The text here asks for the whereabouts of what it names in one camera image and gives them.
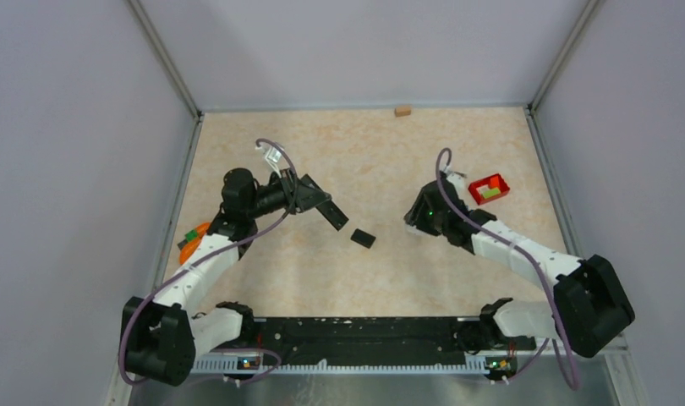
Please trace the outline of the black remote control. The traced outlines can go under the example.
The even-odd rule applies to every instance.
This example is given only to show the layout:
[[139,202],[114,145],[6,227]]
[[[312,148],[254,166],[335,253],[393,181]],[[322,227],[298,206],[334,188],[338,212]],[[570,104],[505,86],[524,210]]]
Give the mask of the black remote control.
[[336,231],[342,230],[349,221],[345,213],[332,200],[321,203],[315,209]]

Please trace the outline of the black battery cover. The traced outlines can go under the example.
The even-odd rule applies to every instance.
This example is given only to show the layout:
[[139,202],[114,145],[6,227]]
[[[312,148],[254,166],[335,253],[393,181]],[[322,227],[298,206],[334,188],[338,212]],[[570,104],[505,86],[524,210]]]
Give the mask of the black battery cover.
[[356,244],[359,244],[367,249],[370,249],[374,242],[376,241],[376,236],[365,232],[364,230],[361,230],[359,228],[356,228],[350,239],[355,242]]

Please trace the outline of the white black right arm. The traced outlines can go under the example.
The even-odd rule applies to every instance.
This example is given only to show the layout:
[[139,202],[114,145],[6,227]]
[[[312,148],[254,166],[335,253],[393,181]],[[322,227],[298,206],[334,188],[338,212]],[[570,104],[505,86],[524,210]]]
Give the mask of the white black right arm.
[[497,300],[484,310],[482,342],[503,348],[514,337],[549,338],[584,358],[596,356],[636,320],[614,266],[601,255],[587,259],[553,250],[513,231],[481,208],[469,209],[442,179],[423,186],[403,220],[417,233],[442,236],[539,288],[545,300]]

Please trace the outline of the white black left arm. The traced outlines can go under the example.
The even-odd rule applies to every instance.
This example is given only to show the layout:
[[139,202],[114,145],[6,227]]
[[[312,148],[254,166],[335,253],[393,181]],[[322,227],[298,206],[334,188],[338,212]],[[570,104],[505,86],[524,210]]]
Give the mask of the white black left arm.
[[178,386],[195,361],[215,347],[229,343],[249,347],[255,327],[241,310],[217,308],[205,315],[195,311],[223,273],[239,262],[262,236],[257,219],[281,210],[285,216],[316,209],[336,230],[348,218],[309,175],[291,169],[271,173],[259,184],[246,168],[225,174],[222,203],[189,257],[156,291],[132,297],[123,307],[118,368],[123,378],[136,375]]

